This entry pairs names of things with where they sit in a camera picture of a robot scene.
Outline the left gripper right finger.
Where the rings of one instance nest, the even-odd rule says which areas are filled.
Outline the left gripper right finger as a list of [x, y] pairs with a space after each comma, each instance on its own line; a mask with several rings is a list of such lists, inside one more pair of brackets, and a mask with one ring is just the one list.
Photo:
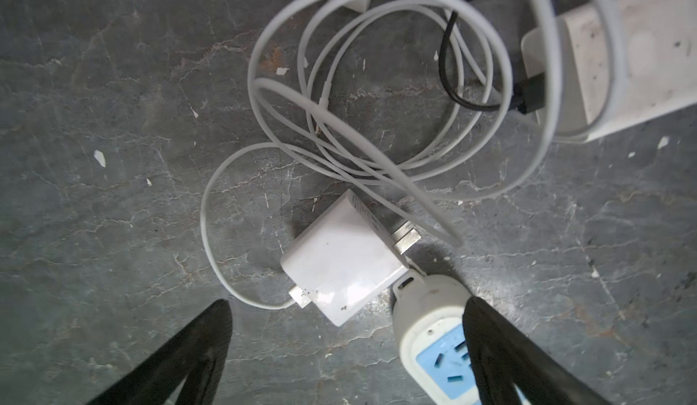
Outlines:
[[471, 297], [464, 336], [483, 404], [606, 404], [608, 400], [573, 376], [485, 300]]

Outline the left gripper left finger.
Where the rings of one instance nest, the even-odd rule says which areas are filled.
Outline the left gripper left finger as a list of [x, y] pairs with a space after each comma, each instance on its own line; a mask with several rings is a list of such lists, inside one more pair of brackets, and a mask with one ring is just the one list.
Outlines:
[[211, 404], [232, 339], [232, 310], [219, 299], [92, 404]]

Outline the white charger adapter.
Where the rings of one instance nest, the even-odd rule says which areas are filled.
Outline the white charger adapter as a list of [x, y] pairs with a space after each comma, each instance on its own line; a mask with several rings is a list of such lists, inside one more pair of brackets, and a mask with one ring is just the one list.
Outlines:
[[405, 252], [420, 239], [410, 222], [390, 234], [349, 190], [283, 254], [281, 267], [294, 283], [289, 295], [341, 326], [408, 272]]

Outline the white blue power strip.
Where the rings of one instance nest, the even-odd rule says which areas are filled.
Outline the white blue power strip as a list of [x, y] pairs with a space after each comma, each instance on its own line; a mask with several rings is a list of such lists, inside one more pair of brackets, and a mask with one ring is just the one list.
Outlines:
[[392, 287], [399, 359], [437, 404], [479, 404], [463, 315], [470, 291], [456, 279], [411, 269]]

